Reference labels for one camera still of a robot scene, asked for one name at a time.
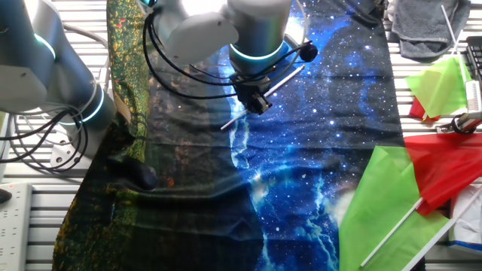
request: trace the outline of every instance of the metal grate table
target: metal grate table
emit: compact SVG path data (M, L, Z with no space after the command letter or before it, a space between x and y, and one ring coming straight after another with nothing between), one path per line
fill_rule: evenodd
M107 39L105 22L105 0L60 0L53 2L60 12L64 23L95 32ZM387 35L391 29L391 23L386 21ZM79 54L87 67L98 79L101 68L108 57L108 51L100 43L75 34L66 32L67 39L71 42L75 51ZM473 2L468 23L459 43L459 49L466 48L465 40L470 35L482 35L482 5ZM398 101L398 110L401 117L401 125L404 136L415 136L435 132L435 126L448 123L451 116L443 116L433 126L421 124L418 120L408 117L413 97L407 88L403 78L415 75L420 70L431 64L420 64L400 56L399 46L389 43L390 57L395 76L395 88ZM20 120L20 125L28 129L25 122ZM40 125L44 120L33 120ZM49 163L53 145L45 144L38 149L35 156L41 162ZM53 244L59 231L63 218L70 206L79 184L87 172L87 167L75 169L61 176L41 174L23 163L8 164L2 183L16 183L28 181L33 184L32 210L30 213L29 245L27 249L26 269L30 271L51 270ZM482 270L482 257L454 251L445 246L445 236L427 255L427 270Z

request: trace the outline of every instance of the flag pole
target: flag pole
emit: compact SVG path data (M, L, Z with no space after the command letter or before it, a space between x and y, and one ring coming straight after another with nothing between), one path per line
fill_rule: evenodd
M365 266L368 263L368 261L375 255L375 253L377 253L377 251L382 247L382 245L385 244L386 240L388 240L393 235L393 233L407 220L407 218L413 213L413 211L420 207L422 202L423 198L421 197L417 202L415 202L415 204L413 204L412 208L408 210L407 214L405 214L405 216L392 228L392 230L390 230L390 232L385 236L385 238L383 238L383 240L377 245L377 247L370 253L370 255L368 255L368 257L363 261L363 263L361 263L361 267Z
M430 248L435 245L435 243L442 238L442 236L450 230L450 228L462 217L462 215L467 211L467 209L472 205L472 203L479 197L480 193L482 192L482 185L479 187L477 192L472 196L472 198L467 202L465 206L463 206L462 211L452 219L450 219L439 231L435 236L425 245L422 250L415 255L415 257L405 266L402 271L410 271L412 268L422 259L422 257L429 252Z
M459 56L460 73L462 74L462 80L464 81L464 84L465 84L465 82L467 81L467 76L465 75L464 66L463 66L465 64L462 64L463 58L462 58L462 55L459 52L459 49L457 48L457 39L455 38L455 35L453 34L452 26L450 25L450 20L449 20L449 17L447 16L447 12L445 12L445 8L444 8L443 5L441 6L441 8L442 8L442 12L444 13L445 21L447 22L447 26L449 28L450 35L452 36L452 40L453 40L453 43L454 43L454 49L457 52L457 56Z

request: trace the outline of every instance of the black cable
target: black cable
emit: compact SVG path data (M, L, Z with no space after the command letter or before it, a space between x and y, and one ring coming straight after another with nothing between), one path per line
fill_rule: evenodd
M72 113L73 111L70 111L69 114L72 116L72 119L77 127L77 129L80 129L81 126L80 126L80 121L81 119L76 116L75 114ZM18 130L18 123L17 123L17 120L14 118L14 124L15 124L15 129ZM22 160L22 162L24 162L27 166L33 168L33 169L36 169L36 170L45 170L45 171L48 171L48 172L65 172L67 170L70 170L72 169L74 166L76 166L81 158L85 155L85 152L87 150L87 145L88 145L88 131L87 131L87 128L85 125L82 126L82 128L84 129L84 134L85 134L85 144L84 144L84 149L82 150L79 158L77 160L74 160L74 163L69 167L69 168L66 168L66 169L61 169L61 167L67 165L70 161L72 161L72 159L75 158L75 155L79 152L80 148L81 148L81 142L82 142L82 134L81 132L78 133L78 138L77 138L77 146L75 148L75 151L74 153L70 156L70 158L68 158L64 163L58 165L58 166L54 166L54 167L47 167L47 166L44 166L42 163L38 162L38 160L35 159L35 157L33 155L29 155L30 158L32 159L32 161L34 163L37 163L39 166L34 166L32 165L30 162L28 161L25 161L25 160ZM19 139L19 142L20 142L20 146L23 148L23 150L25 152L27 152L27 149L26 149L26 146L23 144L23 140L22 139ZM14 147L14 145L12 144L12 150L14 151L14 153L19 156L20 154L18 153L17 151L17 148Z
M160 41L159 35L157 34L155 27L152 29L152 32L154 33L154 37L156 37L157 42L158 42L161 46L163 46L163 43L162 43L162 41ZM211 77L211 78L216 78L216 79L219 79L219 80L230 79L229 76L228 76L228 77L220 77L220 76L212 75L212 74L210 74L210 73L208 73L208 72L203 71L202 69L196 68L196 66L194 66L194 65L192 65L192 64L189 64L189 67L191 67L193 70L198 71L198 72L200 72L200 73L202 73L202 74L205 74L205 75L207 75L207 76L209 76L209 77Z
M230 82L230 83L219 83L219 82L209 82L209 81L205 81L203 79L199 79L199 78L196 78L194 77L193 75L190 75L189 73L185 72L184 70L180 69L177 65L175 65L172 61L170 61L167 56L162 52L162 50L159 48L159 46L157 45L157 43L155 42L155 38L154 38L154 33L153 33L153 28L154 28L154 25L153 25L153 20L154 20L154 14L155 13L152 13L150 14L146 19L145 19L145 24L148 24L148 31L149 31L149 37L151 38L151 42L152 44L154 45L154 48L156 49L156 51L159 53L159 55L162 57L162 59L164 59L164 61L169 64L171 67L173 67L177 72L183 74L184 76L190 78L190 79L193 79L195 81L198 81L200 83L204 83L204 84L209 84L209 85L213 85L213 86L220 86L220 87L229 87L229 86L234 86L235 84L244 84L244 83L249 83L249 82L253 82L254 78L258 78L260 76L264 76L267 74L267 72L269 73L271 69L273 69L273 67L280 63L281 61L283 61L284 59L286 59L288 56L292 55L293 53L303 49L305 46L307 46L308 44L311 44L311 41L308 41L307 43L304 43L302 44L301 46L299 47L296 47L294 48L293 50L287 52L285 55L283 55L280 59L278 59L277 61L275 61L273 64L269 65L268 67L266 67L265 69L263 69L261 72L255 74L255 75L243 75L243 77L249 77L247 79L244 79L244 80L240 80L240 81L236 81L236 82Z
M24 138L29 137L29 136L33 136L34 134L39 133L40 131L43 131L45 128L49 127L53 123L62 120L62 118L65 117L66 115L67 115L67 112L62 111L57 116L53 117L52 120L50 120L49 122L47 122L45 125L41 126L38 129L35 129L31 132L24 133L23 135L1 137L0 140L2 140L2 141L3 140L5 140L5 141L6 140L18 140L18 139L24 139Z
M202 69L196 68L196 67L195 67L194 65L192 65L192 64L189 64L189 66L190 66L192 69L194 69L194 70L196 70L196 71L198 71L198 72L200 72L200 73L203 73L203 74L205 74L205 75L207 75L207 76L209 76L209 77L212 77L212 78L216 78L216 79L219 79L219 80L230 79L230 77L222 78L222 77L220 77L220 76L211 75L210 73L205 72L205 71L203 71Z
M191 96L188 94L180 93L179 91L172 88L156 73L156 71L152 67L151 61L149 59L147 40L146 40L147 31L148 31L148 19L146 19L144 23L144 29L142 30L142 46L144 49L144 57L145 57L146 63L148 64L149 70L151 71L154 78L156 78L157 82L159 82L159 84L163 86L163 88L165 88L167 91L174 93L180 97L184 97L188 99L221 99L221 98L227 98L227 97L232 97L237 95L236 93L232 93L232 94L225 94L225 95L218 95L218 96Z
M60 116L63 114L63 116L66 115L66 113L64 114L65 112L60 112L57 116ZM18 156L18 157L15 157L15 158L11 158L11 159L5 159L5 160L0 160L0 163L13 163L13 162L17 162L17 161L20 161L22 160L23 158L25 157L28 157L30 154L33 154L35 153L35 151L37 151L37 149L40 148L41 144L45 141L45 139L47 139L47 136L49 135L50 132L52 132L53 128L55 127L55 124L51 124L50 127L48 128L48 130L45 132L44 136L42 136L42 138L40 139L40 141L38 142L38 144L36 146L34 146L32 148L32 150L30 151L27 151L26 153Z

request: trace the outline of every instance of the power strip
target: power strip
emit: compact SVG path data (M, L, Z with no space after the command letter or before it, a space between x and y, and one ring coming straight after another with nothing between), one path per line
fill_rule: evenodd
M0 204L0 271L24 271L29 235L32 185L0 184L12 198Z

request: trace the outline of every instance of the green flag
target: green flag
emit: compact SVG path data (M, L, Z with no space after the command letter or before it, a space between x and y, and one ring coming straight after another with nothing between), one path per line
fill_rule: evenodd
M448 222L413 212L365 267L361 263L420 198L405 148L375 147L340 225L340 271L398 271Z
M467 80L470 80L467 67L463 67ZM459 57L440 61L418 75L405 78L405 81L429 117L452 114L467 106Z

